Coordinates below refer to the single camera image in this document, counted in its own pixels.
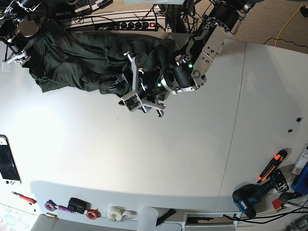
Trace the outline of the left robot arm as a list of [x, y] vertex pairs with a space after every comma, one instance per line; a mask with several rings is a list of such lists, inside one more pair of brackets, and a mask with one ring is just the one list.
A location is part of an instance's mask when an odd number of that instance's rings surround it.
[[225, 39], [236, 34], [256, 1], [213, 0], [212, 4], [212, 11], [203, 14], [201, 24], [188, 41], [162, 67], [147, 70], [136, 55], [124, 53], [130, 61], [130, 72], [122, 74], [113, 86], [126, 82], [132, 88], [121, 97], [119, 105], [130, 112], [147, 113], [155, 109], [162, 117], [166, 108], [162, 101], [169, 93], [191, 92], [205, 84], [205, 74], [222, 50]]

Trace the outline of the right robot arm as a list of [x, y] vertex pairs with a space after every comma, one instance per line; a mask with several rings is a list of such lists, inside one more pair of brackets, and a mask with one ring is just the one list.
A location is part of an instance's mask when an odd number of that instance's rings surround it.
[[[24, 65], [31, 59], [29, 51], [34, 40], [45, 32], [49, 8], [44, 0], [3, 0], [5, 6], [0, 12], [0, 41], [12, 51], [5, 56], [4, 63]], [[38, 27], [31, 36], [23, 34], [19, 26], [25, 21], [34, 20]]]

